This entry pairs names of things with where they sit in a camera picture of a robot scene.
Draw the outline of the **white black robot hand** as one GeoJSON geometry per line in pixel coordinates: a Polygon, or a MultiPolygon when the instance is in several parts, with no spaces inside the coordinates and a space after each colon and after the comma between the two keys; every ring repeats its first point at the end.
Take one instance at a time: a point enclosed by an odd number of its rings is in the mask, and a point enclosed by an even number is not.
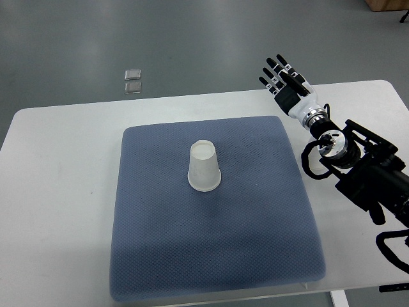
{"type": "Polygon", "coordinates": [[[286,84],[266,67],[263,67],[262,71],[274,86],[264,77],[260,76],[259,81],[274,96],[280,109],[291,118],[308,120],[318,114],[321,106],[313,87],[280,54],[276,57],[278,62],[272,58],[267,58],[266,62],[277,75],[284,76],[286,84]]]}

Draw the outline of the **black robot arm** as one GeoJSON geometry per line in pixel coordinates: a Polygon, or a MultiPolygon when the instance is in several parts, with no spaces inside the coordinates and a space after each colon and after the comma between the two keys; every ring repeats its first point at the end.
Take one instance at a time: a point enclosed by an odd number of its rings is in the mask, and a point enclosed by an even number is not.
{"type": "Polygon", "coordinates": [[[281,55],[266,62],[259,81],[313,137],[301,153],[304,173],[315,180],[337,177],[336,189],[375,224],[385,223],[383,211],[388,210],[407,226],[408,175],[397,147],[352,120],[339,128],[330,118],[330,106],[319,105],[313,87],[281,55]]]}

